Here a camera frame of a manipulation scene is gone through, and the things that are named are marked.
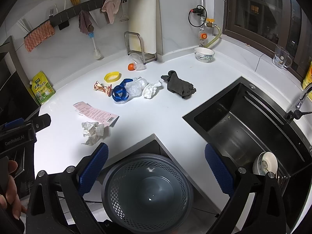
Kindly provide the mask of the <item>person's left hand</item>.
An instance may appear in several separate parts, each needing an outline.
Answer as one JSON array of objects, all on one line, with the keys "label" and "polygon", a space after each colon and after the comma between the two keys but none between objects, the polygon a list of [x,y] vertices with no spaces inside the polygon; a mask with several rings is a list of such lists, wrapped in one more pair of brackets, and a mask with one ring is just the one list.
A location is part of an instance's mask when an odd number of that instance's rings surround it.
[{"label": "person's left hand", "polygon": [[13,177],[10,175],[17,169],[17,162],[8,161],[8,184],[5,196],[1,194],[0,202],[1,208],[6,209],[9,203],[12,206],[12,214],[15,219],[19,220],[21,213],[27,213],[27,209],[21,204],[19,196],[17,194],[17,187]]}]

